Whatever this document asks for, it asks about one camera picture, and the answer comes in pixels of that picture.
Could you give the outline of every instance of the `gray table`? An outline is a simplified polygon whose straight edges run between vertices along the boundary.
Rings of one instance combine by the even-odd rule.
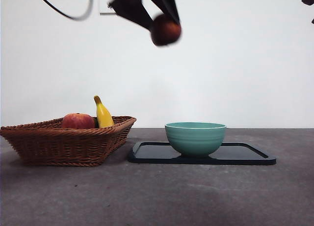
[[[313,226],[314,129],[227,129],[277,157],[271,166],[134,164],[133,128],[99,167],[28,167],[1,140],[2,226]]]

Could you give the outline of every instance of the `black cable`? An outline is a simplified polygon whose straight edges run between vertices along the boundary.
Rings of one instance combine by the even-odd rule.
[[[79,16],[79,17],[73,17],[73,16],[70,16],[70,15],[67,15],[65,13],[63,13],[62,11],[58,10],[56,7],[54,7],[49,1],[47,0],[43,0],[47,5],[49,5],[52,9],[54,9],[55,11],[57,11],[59,14],[69,18],[69,19],[72,19],[72,20],[75,20],[75,21],[82,21],[82,20],[85,20],[88,18],[88,16],[90,15],[91,11],[92,11],[92,7],[93,7],[93,0],[89,0],[89,3],[88,3],[88,7],[87,7],[87,10],[86,12]]]

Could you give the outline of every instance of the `tray rim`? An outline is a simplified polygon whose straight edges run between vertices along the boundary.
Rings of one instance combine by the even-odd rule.
[[[252,146],[245,142],[223,142],[221,146],[242,146],[250,149],[256,154],[262,156],[264,159],[216,159],[213,158],[212,163],[207,163],[208,159],[204,158],[181,158],[181,163],[176,162],[176,158],[136,158],[135,155],[144,145],[159,145],[159,146],[170,146],[169,142],[164,141],[138,141],[132,147],[128,154],[128,161],[131,163],[149,163],[149,164],[202,164],[202,165],[274,165],[277,163],[277,157],[270,155],[268,152],[262,149]]]

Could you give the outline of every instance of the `basket rim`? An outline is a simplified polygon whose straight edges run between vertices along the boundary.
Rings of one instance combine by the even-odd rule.
[[[126,118],[125,121],[115,123],[113,126],[108,126],[104,128],[90,128],[90,129],[75,129],[75,128],[36,128],[36,127],[20,127],[20,126],[35,126],[41,125],[43,123],[51,123],[51,122],[60,122],[62,118],[56,118],[43,122],[29,123],[29,124],[21,124],[17,126],[1,126],[0,131],[59,131],[59,132],[71,132],[71,133],[90,133],[90,132],[104,132],[110,130],[116,130],[121,128],[121,126],[129,126],[136,122],[135,117],[131,116],[112,116],[113,118]]]

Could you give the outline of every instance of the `red apple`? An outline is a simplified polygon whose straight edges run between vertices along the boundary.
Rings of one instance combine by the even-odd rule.
[[[181,25],[177,24],[171,17],[158,15],[151,27],[151,38],[156,46],[164,46],[176,42],[181,35]]]
[[[63,118],[61,128],[91,129],[95,128],[95,120],[88,114],[70,113]]]

